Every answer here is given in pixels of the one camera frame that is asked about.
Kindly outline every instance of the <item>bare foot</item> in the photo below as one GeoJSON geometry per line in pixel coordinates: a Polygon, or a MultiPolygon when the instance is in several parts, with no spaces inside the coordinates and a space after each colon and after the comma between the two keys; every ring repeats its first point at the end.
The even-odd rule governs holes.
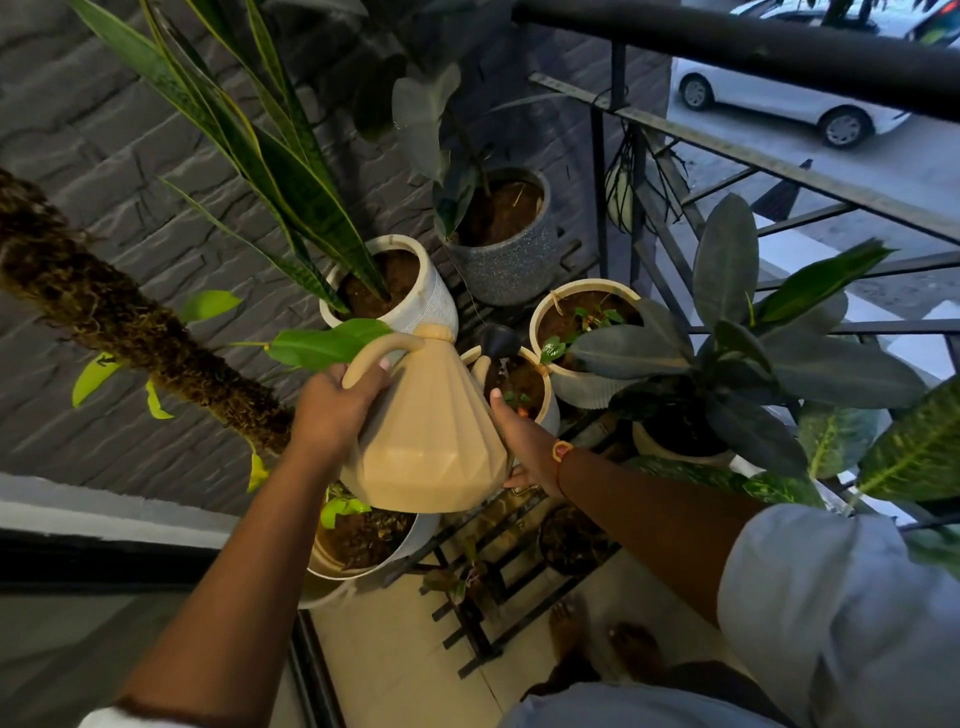
{"type": "Polygon", "coordinates": [[[550,642],[557,662],[587,641],[587,615],[568,601],[557,602],[550,610],[550,642]]]}
{"type": "Polygon", "coordinates": [[[636,682],[656,685],[663,678],[663,655],[646,627],[622,621],[611,628],[610,644],[620,665],[636,682]]]}

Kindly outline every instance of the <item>person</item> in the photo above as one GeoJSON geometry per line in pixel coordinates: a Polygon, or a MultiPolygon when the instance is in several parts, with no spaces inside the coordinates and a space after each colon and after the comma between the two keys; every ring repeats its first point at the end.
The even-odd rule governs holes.
{"type": "MultiPolygon", "coordinates": [[[[389,383],[381,364],[348,390],[342,366],[306,383],[290,445],[249,511],[113,705],[83,728],[269,723],[324,489],[389,383]]],[[[912,564],[888,520],[767,506],[586,449],[557,462],[556,438],[497,391],[491,408],[521,463],[506,487],[537,484],[582,509],[719,626],[759,684],[732,670],[670,674],[649,634],[626,625],[612,639],[640,682],[597,682],[581,660],[582,629],[561,607],[552,620],[563,674],[531,689],[502,728],[956,724],[960,584],[912,564]]]]}

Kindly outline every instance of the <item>tire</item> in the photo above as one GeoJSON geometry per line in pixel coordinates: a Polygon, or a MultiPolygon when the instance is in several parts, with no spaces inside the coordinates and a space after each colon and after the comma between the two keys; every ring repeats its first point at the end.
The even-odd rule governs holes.
{"type": "Polygon", "coordinates": [[[680,81],[680,98],[688,109],[703,111],[713,106],[713,89],[699,73],[691,73],[680,81]]]}
{"type": "Polygon", "coordinates": [[[825,113],[817,129],[827,146],[853,149],[874,135],[874,122],[857,107],[840,107],[825,113]]]}

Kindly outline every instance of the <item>person's right hand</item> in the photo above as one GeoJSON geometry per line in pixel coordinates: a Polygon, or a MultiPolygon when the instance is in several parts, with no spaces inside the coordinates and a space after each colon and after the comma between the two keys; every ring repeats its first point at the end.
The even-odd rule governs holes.
{"type": "Polygon", "coordinates": [[[520,417],[503,400],[499,389],[490,392],[490,407],[507,448],[520,461],[503,487],[522,490],[539,485],[548,495],[563,497],[557,487],[557,462],[553,459],[553,444],[557,438],[533,420],[520,417]]]}

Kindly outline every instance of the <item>faceted watering can body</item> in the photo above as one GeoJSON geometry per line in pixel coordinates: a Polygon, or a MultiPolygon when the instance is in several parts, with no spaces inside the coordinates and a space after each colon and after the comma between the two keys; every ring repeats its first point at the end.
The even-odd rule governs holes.
{"type": "MultiPolygon", "coordinates": [[[[344,386],[353,386],[396,350],[409,353],[373,404],[340,478],[375,508],[406,513],[472,508],[503,485],[512,457],[449,329],[424,324],[414,335],[376,339],[354,358],[344,386]]],[[[487,366],[482,370],[485,376],[487,366]]]]}

